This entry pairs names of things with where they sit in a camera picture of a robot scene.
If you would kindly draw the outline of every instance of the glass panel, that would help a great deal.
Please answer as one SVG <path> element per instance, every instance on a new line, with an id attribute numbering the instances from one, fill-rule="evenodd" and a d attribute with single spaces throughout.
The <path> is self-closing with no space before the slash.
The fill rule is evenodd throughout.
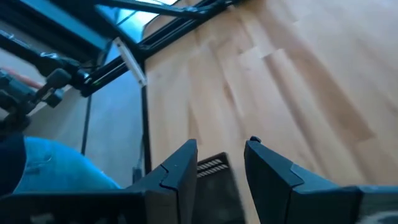
<path id="1" fill-rule="evenodd" d="M 177 0 L 139 0 L 152 4 L 174 4 Z M 121 9 L 119 13 L 118 24 L 122 30 L 130 35 L 135 42 L 142 40 L 145 25 L 153 20 L 158 14 L 150 12 L 133 11 Z"/>

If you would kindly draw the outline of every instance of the wooden floor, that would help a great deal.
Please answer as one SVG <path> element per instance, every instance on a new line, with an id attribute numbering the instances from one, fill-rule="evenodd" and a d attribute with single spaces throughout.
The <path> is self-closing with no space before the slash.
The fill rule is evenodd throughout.
<path id="1" fill-rule="evenodd" d="M 189 138 L 198 159 L 227 152 L 248 223 L 258 222 L 244 174 L 252 135 L 338 184 L 398 184 L 397 10 L 248 0 L 182 37 L 146 63 L 154 166 Z"/>

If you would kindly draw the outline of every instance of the hardwood floorboard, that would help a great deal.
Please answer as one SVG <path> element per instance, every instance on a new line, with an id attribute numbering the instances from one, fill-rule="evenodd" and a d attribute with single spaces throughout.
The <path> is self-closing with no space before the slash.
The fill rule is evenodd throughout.
<path id="1" fill-rule="evenodd" d="M 188 138 L 199 159 L 227 152 L 248 223 L 252 135 L 338 184 L 398 184 L 397 8 L 248 0 L 166 47 L 146 62 L 153 165 Z"/>

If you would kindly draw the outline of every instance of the person's leg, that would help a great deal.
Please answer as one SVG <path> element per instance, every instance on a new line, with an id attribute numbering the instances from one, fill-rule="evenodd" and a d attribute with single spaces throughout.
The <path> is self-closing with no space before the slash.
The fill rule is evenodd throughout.
<path id="1" fill-rule="evenodd" d="M 55 141 L 25 138 L 26 164 L 18 192 L 120 189 L 87 158 Z"/>

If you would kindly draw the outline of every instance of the black metal frame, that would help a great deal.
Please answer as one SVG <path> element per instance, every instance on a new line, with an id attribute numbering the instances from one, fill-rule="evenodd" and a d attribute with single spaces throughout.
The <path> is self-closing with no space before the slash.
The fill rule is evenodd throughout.
<path id="1" fill-rule="evenodd" d="M 60 1 L 60 0 L 51 0 L 58 6 L 64 8 L 67 12 L 72 15 L 79 14 L 78 11 L 71 12 L 73 7 L 69 5 L 69 1 Z M 119 37 L 129 48 L 138 64 L 141 66 L 144 71 L 144 65 L 147 58 L 153 56 L 158 51 L 162 50 L 172 42 L 176 41 L 180 37 L 189 33 L 191 30 L 197 28 L 207 20 L 216 16 L 217 14 L 223 12 L 228 6 L 232 4 L 237 4 L 243 0 L 203 0 L 194 6 L 187 6 L 183 8 L 178 8 L 174 6 L 167 5 L 158 5 L 151 4 L 146 2 L 139 1 L 131 1 L 131 0 L 93 0 L 93 1 L 84 1 L 85 9 L 89 12 L 93 12 L 90 17 L 95 19 L 95 22 L 85 20 L 86 25 L 92 27 L 94 30 L 99 32 L 105 38 L 109 40 L 113 40 Z M 13 3 L 12 0 L 6 1 L 7 4 L 0 4 L 1 7 L 12 6 L 16 3 Z M 161 15 L 167 16 L 175 16 L 176 18 L 169 22 L 167 25 L 159 29 L 157 32 L 145 38 L 143 41 L 136 43 L 134 42 L 122 29 L 120 29 L 114 21 L 112 21 L 107 15 L 105 15 L 98 5 L 105 5 L 111 7 L 121 7 L 128 8 L 138 11 L 146 11 L 158 13 Z M 5 37 L 3 38 L 5 42 L 9 42 L 10 39 Z M 21 57 L 25 57 L 27 61 L 32 62 L 36 65 L 37 59 L 40 52 L 34 52 L 30 48 L 25 48 L 25 45 L 18 41 L 12 41 L 11 45 L 8 46 L 8 50 L 11 52 L 16 51 L 21 54 Z M 53 64 L 53 66 L 67 65 L 69 62 L 67 61 L 57 61 Z M 41 64 L 46 69 L 46 71 L 40 71 L 42 75 L 47 76 L 53 68 L 49 68 L 49 63 L 45 61 L 45 63 Z M 90 96 L 94 92 L 98 91 L 100 88 L 104 87 L 111 81 L 115 80 L 117 77 L 121 76 L 123 73 L 128 71 L 126 64 L 124 63 L 121 57 L 118 57 L 112 60 L 110 63 L 105 66 L 97 69 L 96 71 L 90 73 L 87 77 L 85 76 L 82 79 L 81 74 L 74 74 L 74 71 L 77 71 L 76 65 L 72 65 L 72 70 L 67 70 L 72 75 L 72 80 L 70 84 L 79 89 L 81 91 L 81 95 L 84 97 Z M 148 124 L 148 114 L 147 114 L 147 92 L 146 87 L 142 88 L 142 114 L 143 114 L 143 127 L 144 127 L 144 159 L 145 159 L 145 173 L 149 173 L 152 170 L 151 167 L 151 159 L 150 159 L 150 141 L 149 141 L 149 124 Z"/>
<path id="2" fill-rule="evenodd" d="M 128 0 L 99 0 L 98 4 L 104 4 L 114 7 L 123 7 L 133 10 L 154 12 L 161 15 L 177 16 L 174 20 L 163 26 L 157 32 L 148 36 L 139 43 L 135 43 L 124 33 L 118 26 L 113 25 L 107 21 L 112 32 L 108 32 L 110 38 L 120 37 L 130 48 L 132 54 L 140 64 L 143 71 L 145 71 L 145 61 L 147 58 L 153 56 L 158 51 L 164 49 L 169 44 L 178 40 L 193 29 L 202 25 L 204 22 L 215 17 L 217 14 L 223 12 L 228 6 L 237 4 L 243 0 L 203 0 L 194 6 L 185 7 L 182 9 L 173 6 L 160 6 L 146 2 L 128 1 Z M 100 88 L 104 87 L 117 77 L 126 73 L 128 68 L 121 57 L 112 60 L 110 63 L 101 67 L 90 75 L 92 80 L 90 86 L 81 91 L 83 96 L 90 96 Z M 152 160 L 150 156 L 150 139 L 149 139 L 149 118 L 147 111 L 147 89 L 146 86 L 141 90 L 142 95 L 142 116 L 143 116 L 143 137 L 144 145 L 144 163 L 145 173 L 148 174 L 152 170 Z"/>

